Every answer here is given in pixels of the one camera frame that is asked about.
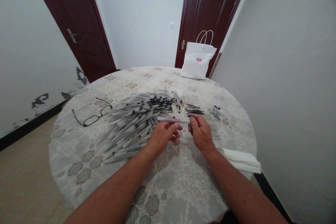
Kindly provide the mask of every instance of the tiled floor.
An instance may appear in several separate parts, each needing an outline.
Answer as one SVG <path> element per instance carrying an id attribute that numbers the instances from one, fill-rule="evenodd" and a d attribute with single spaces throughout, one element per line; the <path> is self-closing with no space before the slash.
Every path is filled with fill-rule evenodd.
<path id="1" fill-rule="evenodd" d="M 49 168 L 57 116 L 0 152 L 0 223 L 63 223 L 72 213 Z M 252 182 L 260 189 L 255 177 Z"/>

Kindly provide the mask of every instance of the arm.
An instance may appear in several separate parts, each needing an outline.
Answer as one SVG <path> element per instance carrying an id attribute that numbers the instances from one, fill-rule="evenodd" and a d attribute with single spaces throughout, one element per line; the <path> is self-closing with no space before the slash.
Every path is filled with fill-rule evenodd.
<path id="1" fill-rule="evenodd" d="M 154 160 L 168 141 L 177 142 L 172 134 L 180 137 L 177 130 L 182 130 L 178 123 L 159 123 L 146 146 L 87 197 L 65 223 L 122 223 Z"/>
<path id="2" fill-rule="evenodd" d="M 190 115 L 189 131 L 240 223 L 287 223 L 269 199 L 216 150 L 210 126 L 201 115 Z"/>

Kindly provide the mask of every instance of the white paper bag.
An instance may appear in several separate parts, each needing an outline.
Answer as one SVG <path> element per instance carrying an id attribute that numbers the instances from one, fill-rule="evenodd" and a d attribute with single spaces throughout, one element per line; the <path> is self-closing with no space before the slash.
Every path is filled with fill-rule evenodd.
<path id="1" fill-rule="evenodd" d="M 205 32 L 203 35 L 207 37 L 209 31 L 201 31 Z M 184 55 L 184 63 L 182 66 L 181 76 L 188 77 L 193 79 L 205 79 L 206 72 L 208 71 L 209 62 L 212 57 L 215 55 L 217 48 L 214 48 L 211 43 L 208 44 L 201 44 L 197 43 L 198 37 L 196 39 L 196 43 L 188 42 L 187 49 Z"/>

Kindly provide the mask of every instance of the black baseboard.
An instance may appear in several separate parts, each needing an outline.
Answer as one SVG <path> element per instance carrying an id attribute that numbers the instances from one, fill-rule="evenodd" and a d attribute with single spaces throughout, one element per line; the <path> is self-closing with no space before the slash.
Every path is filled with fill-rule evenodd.
<path id="1" fill-rule="evenodd" d="M 6 149 L 8 146 L 15 143 L 17 140 L 21 139 L 25 135 L 27 135 L 29 132 L 33 131 L 37 127 L 39 127 L 41 124 L 48 121 L 53 116 L 57 115 L 62 110 L 62 106 L 67 102 L 68 100 L 65 100 L 61 102 L 60 104 L 52 107 L 51 109 L 47 110 L 46 112 L 42 113 L 41 115 L 37 116 L 33 120 L 27 122 L 26 124 L 22 125 L 21 127 L 13 130 L 12 132 L 8 133 L 4 137 L 0 139 L 0 151 Z"/>
<path id="2" fill-rule="evenodd" d="M 275 207 L 279 210 L 279 212 L 282 214 L 282 216 L 286 219 L 286 221 L 289 224 L 294 224 L 293 221 L 290 219 L 288 213 L 286 212 L 286 210 L 284 209 L 284 207 L 282 206 L 280 200 L 278 199 L 278 197 L 276 196 L 275 192 L 273 191 L 271 185 L 268 183 L 266 177 L 264 176 L 264 174 L 254 174 L 256 180 L 258 181 L 258 184 L 260 185 L 263 193 L 265 194 L 265 196 L 273 203 L 273 205 L 275 205 Z"/>

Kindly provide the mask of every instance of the forearm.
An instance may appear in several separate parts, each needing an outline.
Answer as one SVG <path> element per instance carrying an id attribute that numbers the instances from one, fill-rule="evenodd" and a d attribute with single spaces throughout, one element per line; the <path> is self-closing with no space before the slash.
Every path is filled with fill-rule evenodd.
<path id="1" fill-rule="evenodd" d="M 65 223 L 122 223 L 155 158 L 146 148 L 100 185 Z"/>
<path id="2" fill-rule="evenodd" d="M 268 198 L 217 150 L 203 155 L 240 223 L 287 223 Z"/>

